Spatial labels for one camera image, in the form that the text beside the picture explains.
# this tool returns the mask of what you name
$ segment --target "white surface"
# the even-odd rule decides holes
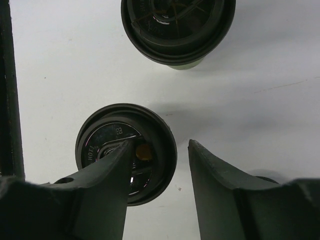
[[[249,173],[280,182],[319,176],[319,9],[319,0],[238,0],[222,43],[177,71],[134,48],[119,0],[12,0],[27,180],[77,171],[83,122],[126,102],[167,121],[178,165],[159,198],[128,208],[125,240],[200,239],[190,138]]]

